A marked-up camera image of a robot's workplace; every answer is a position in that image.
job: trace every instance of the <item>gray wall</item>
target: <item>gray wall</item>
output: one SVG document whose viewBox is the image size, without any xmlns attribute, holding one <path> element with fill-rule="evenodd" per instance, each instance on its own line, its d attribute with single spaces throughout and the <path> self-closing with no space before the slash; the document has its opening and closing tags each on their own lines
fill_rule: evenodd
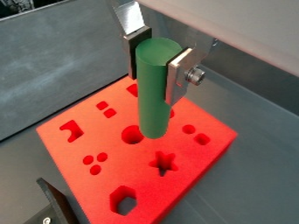
<svg viewBox="0 0 299 224">
<path fill-rule="evenodd" d="M 70 1 L 10 18 L 0 33 L 3 140 L 125 75 L 127 65 L 106 1 Z"/>
</svg>

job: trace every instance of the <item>black bracket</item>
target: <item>black bracket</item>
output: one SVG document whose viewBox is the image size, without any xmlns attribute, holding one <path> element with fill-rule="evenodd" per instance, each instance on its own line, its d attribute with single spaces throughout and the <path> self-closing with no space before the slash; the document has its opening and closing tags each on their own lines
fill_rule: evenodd
<svg viewBox="0 0 299 224">
<path fill-rule="evenodd" d="M 81 224 L 65 194 L 43 178 L 37 182 L 51 204 L 25 224 Z"/>
</svg>

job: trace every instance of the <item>screw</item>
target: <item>screw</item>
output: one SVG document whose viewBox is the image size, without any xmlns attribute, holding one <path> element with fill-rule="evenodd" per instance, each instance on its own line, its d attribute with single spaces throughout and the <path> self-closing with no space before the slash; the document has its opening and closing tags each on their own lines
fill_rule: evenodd
<svg viewBox="0 0 299 224">
<path fill-rule="evenodd" d="M 212 46 L 216 46 L 220 42 L 221 42 L 221 41 L 216 38 L 216 39 L 213 40 L 213 44 L 212 44 Z"/>
<path fill-rule="evenodd" d="M 53 223 L 53 219 L 50 217 L 43 219 L 42 224 L 51 224 Z"/>
<path fill-rule="evenodd" d="M 205 74 L 206 73 L 198 67 L 194 67 L 186 75 L 186 80 L 196 86 L 200 86 L 204 82 Z"/>
</svg>

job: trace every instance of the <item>red foam board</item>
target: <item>red foam board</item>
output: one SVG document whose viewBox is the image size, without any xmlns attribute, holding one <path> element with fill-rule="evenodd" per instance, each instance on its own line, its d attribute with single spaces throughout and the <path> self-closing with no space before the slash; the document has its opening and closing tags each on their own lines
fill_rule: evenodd
<svg viewBox="0 0 299 224">
<path fill-rule="evenodd" d="M 125 78 L 38 128 L 91 223 L 157 223 L 221 158 L 237 132 L 188 99 L 166 135 L 138 128 L 137 82 Z M 137 206 L 121 213 L 126 198 Z"/>
</svg>

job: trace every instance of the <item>circular hole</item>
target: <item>circular hole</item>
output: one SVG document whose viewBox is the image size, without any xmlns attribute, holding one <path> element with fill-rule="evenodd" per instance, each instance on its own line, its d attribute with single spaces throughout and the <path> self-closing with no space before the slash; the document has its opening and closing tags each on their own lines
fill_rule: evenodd
<svg viewBox="0 0 299 224">
<path fill-rule="evenodd" d="M 98 161 L 105 162 L 105 161 L 107 161 L 107 159 L 109 159 L 109 154 L 106 152 L 101 152 L 98 154 Z"/>
<path fill-rule="evenodd" d="M 91 175 L 99 175 L 101 170 L 102 170 L 101 166 L 99 166 L 98 164 L 95 164 L 95 165 L 93 165 L 93 167 L 90 168 L 90 174 L 91 174 Z"/>
<path fill-rule="evenodd" d="M 83 158 L 83 164 L 90 165 L 94 162 L 94 157 L 93 156 L 86 156 Z"/>
<path fill-rule="evenodd" d="M 127 144 L 139 144 L 145 136 L 137 125 L 129 126 L 122 132 L 122 139 Z"/>
<path fill-rule="evenodd" d="M 174 118 L 174 110 L 171 110 L 171 115 L 170 115 L 170 117 Z"/>
<path fill-rule="evenodd" d="M 189 135 L 193 134 L 196 132 L 196 130 L 197 130 L 196 127 L 190 124 L 188 124 L 182 127 L 183 133 L 186 133 Z"/>
</svg>

